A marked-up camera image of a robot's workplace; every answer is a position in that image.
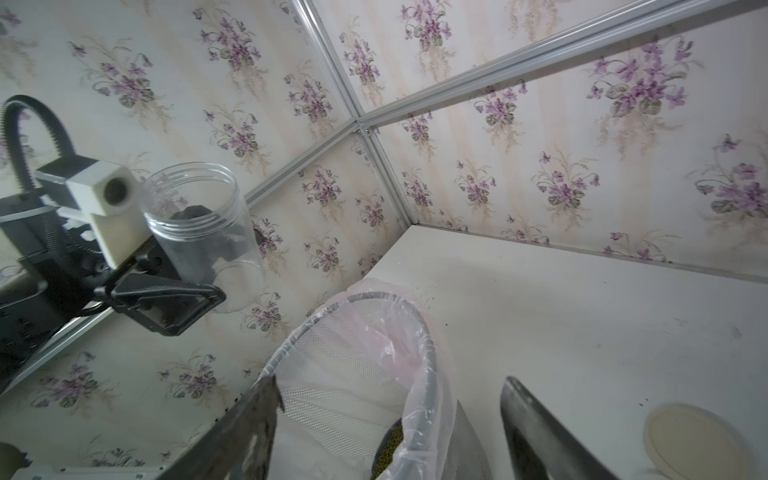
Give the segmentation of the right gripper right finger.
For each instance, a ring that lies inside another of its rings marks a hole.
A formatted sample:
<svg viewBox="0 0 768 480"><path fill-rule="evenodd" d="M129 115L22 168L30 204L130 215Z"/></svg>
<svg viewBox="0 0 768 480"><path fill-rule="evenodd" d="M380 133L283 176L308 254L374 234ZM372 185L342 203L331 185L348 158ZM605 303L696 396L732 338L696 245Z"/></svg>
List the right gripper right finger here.
<svg viewBox="0 0 768 480"><path fill-rule="evenodd" d="M517 479L614 479L520 382L505 379L500 412Z"/></svg>

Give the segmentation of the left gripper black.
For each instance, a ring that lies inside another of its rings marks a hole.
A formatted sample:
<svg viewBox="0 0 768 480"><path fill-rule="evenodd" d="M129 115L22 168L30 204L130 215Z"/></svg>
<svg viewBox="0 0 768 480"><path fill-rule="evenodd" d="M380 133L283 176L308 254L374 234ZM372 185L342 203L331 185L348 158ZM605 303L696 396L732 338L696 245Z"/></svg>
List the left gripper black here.
<svg viewBox="0 0 768 480"><path fill-rule="evenodd" d="M181 335L227 299L215 285L181 281L154 236L118 266L99 256L92 270L81 279L90 300L107 300L117 313L163 336Z"/></svg>

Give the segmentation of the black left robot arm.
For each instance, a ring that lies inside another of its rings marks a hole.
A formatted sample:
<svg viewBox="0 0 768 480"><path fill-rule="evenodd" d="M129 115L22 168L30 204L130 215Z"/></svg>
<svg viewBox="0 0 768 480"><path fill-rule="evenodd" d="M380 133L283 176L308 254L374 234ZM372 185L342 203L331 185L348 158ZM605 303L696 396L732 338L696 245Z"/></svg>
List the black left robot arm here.
<svg viewBox="0 0 768 480"><path fill-rule="evenodd" d="M20 379L23 367L67 323L108 308L164 336L179 336L227 296L210 281L180 278L150 234L118 267L79 250L65 238L64 254L85 268L75 277L56 263L35 193L1 201L1 228L21 254L22 273L1 288L1 388Z"/></svg>

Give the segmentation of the clear jar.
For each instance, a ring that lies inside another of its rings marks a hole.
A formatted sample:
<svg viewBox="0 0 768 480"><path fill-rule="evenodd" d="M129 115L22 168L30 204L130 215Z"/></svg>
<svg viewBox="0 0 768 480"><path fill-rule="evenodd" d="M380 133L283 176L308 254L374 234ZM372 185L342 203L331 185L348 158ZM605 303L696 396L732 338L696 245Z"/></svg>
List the clear jar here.
<svg viewBox="0 0 768 480"><path fill-rule="evenodd" d="M258 299L265 274L256 232L229 168L204 162L167 167L143 182L140 206L180 278L225 293L216 312L236 312Z"/></svg>

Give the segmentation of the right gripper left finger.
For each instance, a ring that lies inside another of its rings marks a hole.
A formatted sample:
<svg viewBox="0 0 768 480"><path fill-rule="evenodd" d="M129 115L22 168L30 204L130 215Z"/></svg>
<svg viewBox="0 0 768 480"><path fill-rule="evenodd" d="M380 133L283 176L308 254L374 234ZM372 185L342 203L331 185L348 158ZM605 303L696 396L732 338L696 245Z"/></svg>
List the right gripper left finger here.
<svg viewBox="0 0 768 480"><path fill-rule="evenodd" d="M161 479L266 479L284 409L275 376L258 380L236 405L159 475Z"/></svg>

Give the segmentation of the beige jar lid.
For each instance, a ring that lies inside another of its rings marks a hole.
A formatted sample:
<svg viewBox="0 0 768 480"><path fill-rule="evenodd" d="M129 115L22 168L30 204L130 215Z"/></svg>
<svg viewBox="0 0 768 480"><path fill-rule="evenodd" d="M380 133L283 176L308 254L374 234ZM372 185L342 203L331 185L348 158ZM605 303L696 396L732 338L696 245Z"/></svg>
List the beige jar lid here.
<svg viewBox="0 0 768 480"><path fill-rule="evenodd" d="M668 479L753 479L751 449L714 413L689 404L661 405L645 419L645 452Z"/></svg>

